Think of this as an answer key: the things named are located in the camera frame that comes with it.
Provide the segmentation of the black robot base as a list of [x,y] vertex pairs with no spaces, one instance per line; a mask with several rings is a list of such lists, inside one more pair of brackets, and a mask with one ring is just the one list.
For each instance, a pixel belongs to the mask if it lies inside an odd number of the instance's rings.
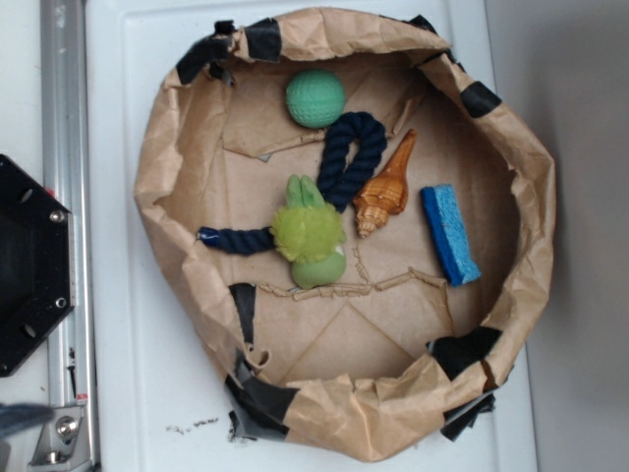
[[1,376],[12,376],[74,306],[70,213],[1,156]]

